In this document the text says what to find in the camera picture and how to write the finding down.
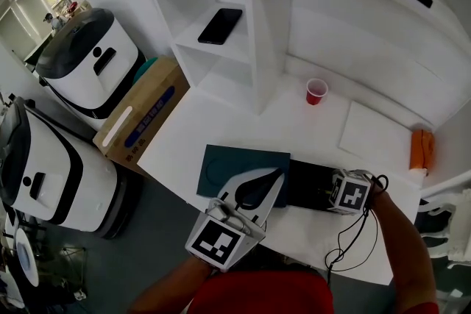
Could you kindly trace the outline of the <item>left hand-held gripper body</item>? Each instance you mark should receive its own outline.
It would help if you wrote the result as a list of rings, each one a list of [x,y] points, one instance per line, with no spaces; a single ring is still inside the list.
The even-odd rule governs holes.
[[[200,213],[185,249],[226,272],[266,237],[266,220],[285,182],[282,168],[237,174]]]

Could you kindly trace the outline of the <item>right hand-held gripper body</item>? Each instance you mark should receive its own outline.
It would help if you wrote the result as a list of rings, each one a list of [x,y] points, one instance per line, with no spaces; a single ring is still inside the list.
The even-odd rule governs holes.
[[[372,181],[366,174],[364,170],[335,170],[328,199],[330,210],[340,214],[362,213],[372,187]]]

